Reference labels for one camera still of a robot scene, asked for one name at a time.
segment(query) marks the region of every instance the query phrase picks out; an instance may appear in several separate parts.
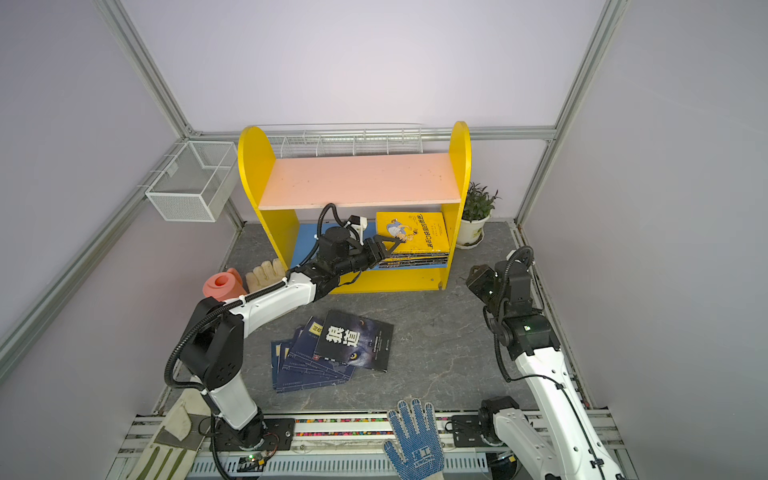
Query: work glove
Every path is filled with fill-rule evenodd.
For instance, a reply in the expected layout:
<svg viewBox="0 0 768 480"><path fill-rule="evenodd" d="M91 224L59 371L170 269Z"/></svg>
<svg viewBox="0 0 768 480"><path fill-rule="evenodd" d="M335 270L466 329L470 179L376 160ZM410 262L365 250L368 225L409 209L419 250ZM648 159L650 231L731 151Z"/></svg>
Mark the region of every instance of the work glove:
<svg viewBox="0 0 768 480"><path fill-rule="evenodd" d="M435 427L435 407L424 405L419 399L411 401L412 410L405 400L397 402L399 410L387 413L395 443L384 442L384 452L402 480L442 480L443 457L440 439Z"/></svg>

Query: wire mesh basket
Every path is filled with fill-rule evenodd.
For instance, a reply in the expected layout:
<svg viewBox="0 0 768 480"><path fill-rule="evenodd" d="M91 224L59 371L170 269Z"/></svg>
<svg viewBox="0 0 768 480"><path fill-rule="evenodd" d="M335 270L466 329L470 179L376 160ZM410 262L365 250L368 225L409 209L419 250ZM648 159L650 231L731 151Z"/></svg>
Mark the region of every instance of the wire mesh basket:
<svg viewBox="0 0 768 480"><path fill-rule="evenodd" d="M237 185L230 141L187 141L147 189L165 220L215 222Z"/></svg>
<svg viewBox="0 0 768 480"><path fill-rule="evenodd" d="M424 153L419 133L349 134L270 137L277 158L347 157L349 155L390 155Z"/></svg>

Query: dark blue book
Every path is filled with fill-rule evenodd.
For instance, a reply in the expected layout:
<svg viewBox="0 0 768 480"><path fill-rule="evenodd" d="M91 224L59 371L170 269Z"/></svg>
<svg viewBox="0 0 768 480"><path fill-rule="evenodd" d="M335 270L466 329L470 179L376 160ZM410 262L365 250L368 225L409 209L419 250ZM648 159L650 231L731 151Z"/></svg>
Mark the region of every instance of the dark blue book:
<svg viewBox="0 0 768 480"><path fill-rule="evenodd" d="M321 386L339 385L347 381L345 378L331 378L323 375L313 375L306 372L295 372L281 368L291 348L280 344L280 357L277 365L277 381L275 390L278 393L293 392L296 390L315 389Z"/></svg>
<svg viewBox="0 0 768 480"><path fill-rule="evenodd" d="M316 366L335 376L340 376L346 380L351 379L352 374L355 372L354 366L343 365L340 362L334 362L333 360L329 360L316 354L315 348L317 347L317 342L320 340L320 334L322 332L323 321L315 316L312 317L301 334L299 334L299 338L297 338L296 342L293 344L289 356L312 366Z"/></svg>
<svg viewBox="0 0 768 480"><path fill-rule="evenodd" d="M280 345L284 342L289 342L290 340L275 340L270 343L270 347L272 348L271 357L272 357L272 388L277 390L277 372L279 372L279 364L280 364Z"/></svg>
<svg viewBox="0 0 768 480"><path fill-rule="evenodd" d="M394 330L391 323L330 310L315 354L346 365L386 372Z"/></svg>
<svg viewBox="0 0 768 480"><path fill-rule="evenodd" d="M287 343L289 347L294 347L296 344L296 340L299 338L299 335L303 330L304 330L304 327L300 326L299 328L296 329L296 332L294 332L293 338L289 342L283 342L283 343ZM335 372L329 372L327 369L324 369L321 366L317 365L316 362L306 361L291 355L288 355L287 358L283 359L282 368L285 370L293 370L294 372L304 372L304 373L312 373L314 375L327 376L333 379L343 377L343 375L341 375L340 373L337 374Z"/></svg>

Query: green plant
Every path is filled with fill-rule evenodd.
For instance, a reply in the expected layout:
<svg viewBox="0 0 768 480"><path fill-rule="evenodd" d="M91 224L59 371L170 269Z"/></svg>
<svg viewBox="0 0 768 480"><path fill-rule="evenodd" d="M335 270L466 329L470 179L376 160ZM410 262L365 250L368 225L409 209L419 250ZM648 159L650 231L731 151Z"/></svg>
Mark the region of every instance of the green plant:
<svg viewBox="0 0 768 480"><path fill-rule="evenodd" d="M493 210L493 200L501 197L498 195L498 190L496 190L495 194L491 195L485 191L486 188L487 187L481 187L475 182L469 183L462 220L482 220L491 214L491 210Z"/></svg>

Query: beige glove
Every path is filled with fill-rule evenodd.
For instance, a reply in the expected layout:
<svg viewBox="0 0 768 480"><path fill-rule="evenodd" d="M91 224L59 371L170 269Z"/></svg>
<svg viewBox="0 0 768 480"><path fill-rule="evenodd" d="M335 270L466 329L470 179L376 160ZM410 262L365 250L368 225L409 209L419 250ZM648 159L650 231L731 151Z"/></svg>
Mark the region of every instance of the beige glove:
<svg viewBox="0 0 768 480"><path fill-rule="evenodd" d="M253 272L245 274L245 281L248 284L249 293L255 293L263 288L281 281L286 275L286 269L280 259L264 261L261 265L253 269Z"/></svg>

